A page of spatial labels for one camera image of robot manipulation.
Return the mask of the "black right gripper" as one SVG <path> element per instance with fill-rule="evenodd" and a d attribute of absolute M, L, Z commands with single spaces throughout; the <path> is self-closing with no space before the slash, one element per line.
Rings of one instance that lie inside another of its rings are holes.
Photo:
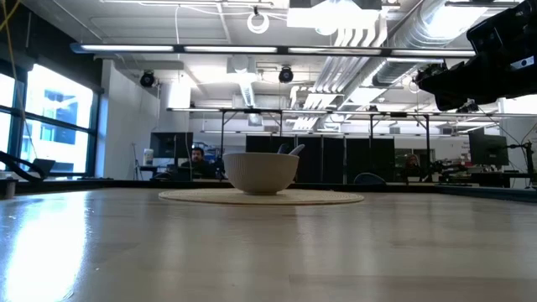
<path fill-rule="evenodd" d="M 517 98 L 537 94 L 537 57 L 527 57 L 505 66 L 489 66 L 480 69 L 476 93 L 470 92 L 472 72 L 477 57 L 448 67 L 429 64 L 418 70 L 414 83 L 435 98 L 442 112 L 477 112 L 476 104 L 495 102 L 498 98 Z"/>

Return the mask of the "black computer monitor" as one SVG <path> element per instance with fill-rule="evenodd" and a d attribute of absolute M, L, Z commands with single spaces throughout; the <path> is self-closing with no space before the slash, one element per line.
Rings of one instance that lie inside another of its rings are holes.
<path fill-rule="evenodd" d="M 151 133 L 150 148 L 155 158 L 188 159 L 193 146 L 193 133 Z"/>
<path fill-rule="evenodd" d="M 469 144 L 473 164 L 509 165 L 507 139 L 505 137 L 470 133 Z"/>

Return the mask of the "person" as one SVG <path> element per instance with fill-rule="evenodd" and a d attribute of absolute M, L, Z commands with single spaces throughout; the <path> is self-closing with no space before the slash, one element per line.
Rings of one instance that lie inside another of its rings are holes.
<path fill-rule="evenodd" d="M 181 168 L 190 168 L 194 178 L 214 179 L 215 167 L 205 160 L 205 152 L 202 148 L 194 147 L 191 150 L 190 160 L 180 165 Z"/>
<path fill-rule="evenodd" d="M 401 175 L 406 182 L 421 179 L 421 168 L 418 157 L 415 154 L 410 154 L 406 158 L 404 169 L 402 170 Z"/>

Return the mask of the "dark blue chair back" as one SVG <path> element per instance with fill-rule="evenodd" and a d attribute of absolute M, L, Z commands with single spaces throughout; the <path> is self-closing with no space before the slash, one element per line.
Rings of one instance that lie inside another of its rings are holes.
<path fill-rule="evenodd" d="M 364 172 L 364 173 L 358 174 L 355 177 L 353 184 L 354 185 L 386 185 L 387 183 L 382 177 L 376 174 Z"/>

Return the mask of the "black partition panels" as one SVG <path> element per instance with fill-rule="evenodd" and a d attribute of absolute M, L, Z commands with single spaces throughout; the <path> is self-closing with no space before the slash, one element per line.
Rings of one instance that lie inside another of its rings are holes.
<path fill-rule="evenodd" d="M 284 143 L 290 148 L 305 146 L 300 153 L 297 183 L 351 184 L 366 172 L 392 182 L 396 175 L 393 139 L 248 135 L 246 150 L 275 153 Z"/>

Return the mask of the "white ceiling light panel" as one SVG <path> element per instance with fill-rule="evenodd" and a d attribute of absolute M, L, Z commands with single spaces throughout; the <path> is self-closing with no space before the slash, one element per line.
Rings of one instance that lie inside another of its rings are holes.
<path fill-rule="evenodd" d="M 336 34 L 334 46 L 377 47 L 388 35 L 384 9 L 363 9 L 354 3 L 321 3 L 313 8 L 289 8 L 289 28 L 314 29 L 318 34 Z"/>

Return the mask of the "beige ribbed bowl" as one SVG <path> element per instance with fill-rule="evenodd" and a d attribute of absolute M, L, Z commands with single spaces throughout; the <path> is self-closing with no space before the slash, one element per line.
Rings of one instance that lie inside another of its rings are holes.
<path fill-rule="evenodd" d="M 274 153 L 234 153 L 222 157 L 234 188 L 250 195 L 276 195 L 295 178 L 300 158 Z"/>

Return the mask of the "long ceiling light bar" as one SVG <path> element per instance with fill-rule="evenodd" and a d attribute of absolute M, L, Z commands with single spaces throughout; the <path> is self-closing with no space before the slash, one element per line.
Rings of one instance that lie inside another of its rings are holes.
<path fill-rule="evenodd" d="M 70 45 L 77 54 L 193 54 L 193 55 L 311 55 L 394 58 L 471 58 L 471 49 L 403 49 L 387 47 L 335 46 L 247 46 L 232 44 L 79 44 Z"/>

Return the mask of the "round woven straw placemat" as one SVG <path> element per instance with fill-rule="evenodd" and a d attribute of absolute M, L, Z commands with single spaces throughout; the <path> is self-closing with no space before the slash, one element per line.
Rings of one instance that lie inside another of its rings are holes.
<path fill-rule="evenodd" d="M 283 190 L 275 195 L 251 195 L 237 189 L 168 190 L 159 193 L 164 200 L 241 205 L 241 206 L 321 206 L 358 203 L 365 197 L 331 190 Z"/>

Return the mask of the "large window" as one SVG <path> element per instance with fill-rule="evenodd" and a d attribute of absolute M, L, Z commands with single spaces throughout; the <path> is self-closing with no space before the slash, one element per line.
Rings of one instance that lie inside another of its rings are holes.
<path fill-rule="evenodd" d="M 42 65 L 0 62 L 0 151 L 59 177 L 95 172 L 100 94 Z"/>

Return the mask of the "dark laptop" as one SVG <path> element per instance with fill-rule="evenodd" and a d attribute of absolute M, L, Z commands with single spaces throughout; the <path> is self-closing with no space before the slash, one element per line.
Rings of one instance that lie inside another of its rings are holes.
<path fill-rule="evenodd" d="M 50 159 L 34 159 L 33 165 L 33 172 L 37 172 L 40 170 L 44 174 L 49 174 L 55 165 L 55 161 Z"/>

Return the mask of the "black metal gantry frame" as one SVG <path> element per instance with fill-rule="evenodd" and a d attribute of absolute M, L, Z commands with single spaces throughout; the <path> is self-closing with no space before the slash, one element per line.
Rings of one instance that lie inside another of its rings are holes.
<path fill-rule="evenodd" d="M 225 125 L 232 120 L 239 112 L 244 114 L 268 114 L 270 117 L 273 117 L 272 114 L 279 114 L 279 120 L 276 120 L 276 123 L 279 126 L 279 136 L 281 137 L 283 134 L 283 110 L 282 109 L 269 109 L 269 108 L 254 108 L 254 107 L 245 107 L 245 108 L 221 108 L 219 111 L 222 113 L 222 120 L 221 120 L 221 131 L 220 131 L 220 155 L 219 155 L 219 161 L 221 164 L 223 164 L 222 158 L 224 154 L 224 131 L 225 131 Z M 232 115 L 226 119 L 226 114 L 228 112 L 231 112 Z"/>
<path fill-rule="evenodd" d="M 418 112 L 368 112 L 369 114 L 369 137 L 368 137 L 368 147 L 369 147 L 369 159 L 373 160 L 373 137 L 374 137 L 374 125 L 373 119 L 375 116 L 379 116 L 379 121 L 382 118 L 407 118 L 412 117 L 424 130 L 425 130 L 425 141 L 426 141 L 426 172 L 427 176 L 425 177 L 426 182 L 431 182 L 432 179 L 432 168 L 431 166 L 431 149 L 430 149 L 430 115 L 425 113 Z"/>

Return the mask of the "silver spiral ventilation duct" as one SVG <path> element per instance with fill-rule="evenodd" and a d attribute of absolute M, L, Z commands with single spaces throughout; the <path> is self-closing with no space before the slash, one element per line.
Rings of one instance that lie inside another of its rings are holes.
<path fill-rule="evenodd" d="M 389 47 L 444 48 L 464 34 L 486 8 L 446 6 L 455 0 L 424 0 L 388 41 Z M 391 86 L 419 63 L 384 60 L 372 77 L 373 86 Z"/>

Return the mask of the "black aluminium table frame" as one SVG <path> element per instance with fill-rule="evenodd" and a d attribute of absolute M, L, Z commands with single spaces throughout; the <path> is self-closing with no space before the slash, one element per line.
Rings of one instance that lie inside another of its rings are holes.
<path fill-rule="evenodd" d="M 517 201 L 537 205 L 537 189 L 504 189 L 495 187 L 471 187 L 460 185 L 343 185 L 343 184 L 292 184 L 297 190 L 332 190 L 364 193 L 442 194 L 493 200 Z M 196 182 L 155 182 L 141 180 L 48 180 L 40 184 L 22 181 L 16 184 L 17 194 L 44 194 L 76 190 L 111 188 L 129 189 L 231 189 L 227 182 L 200 180 Z"/>

